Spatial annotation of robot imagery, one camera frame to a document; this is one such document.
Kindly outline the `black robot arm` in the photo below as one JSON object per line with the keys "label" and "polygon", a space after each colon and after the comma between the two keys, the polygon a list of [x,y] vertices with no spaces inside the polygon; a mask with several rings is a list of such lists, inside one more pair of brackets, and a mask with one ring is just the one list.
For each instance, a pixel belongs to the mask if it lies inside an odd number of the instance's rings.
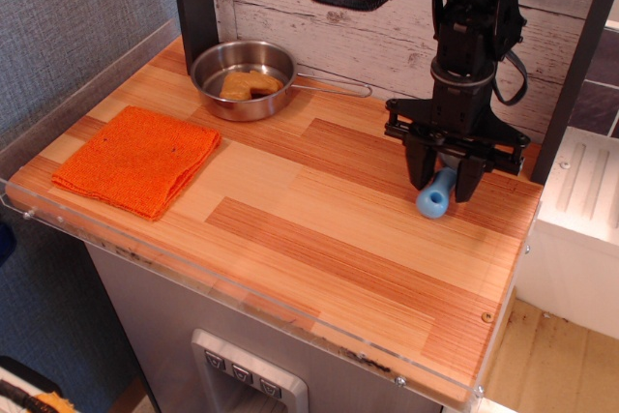
{"label": "black robot arm", "polygon": [[513,48],[526,24],[518,0],[432,0],[437,51],[428,99],[390,99],[387,136],[405,147],[411,184],[423,190],[442,158],[457,173],[455,200],[467,202],[483,175],[494,169],[518,174],[530,139],[501,121],[491,100],[501,93],[497,66],[526,69]]}

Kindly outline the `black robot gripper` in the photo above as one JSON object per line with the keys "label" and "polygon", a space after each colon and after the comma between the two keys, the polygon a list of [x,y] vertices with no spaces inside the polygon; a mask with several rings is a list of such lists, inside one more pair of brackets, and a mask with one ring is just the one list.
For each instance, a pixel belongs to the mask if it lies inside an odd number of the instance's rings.
{"label": "black robot gripper", "polygon": [[441,155],[459,158],[456,202],[468,202],[487,172],[518,174],[528,137],[498,119],[490,100],[494,76],[434,77],[429,99],[390,99],[385,134],[405,145],[410,183],[422,190]]}

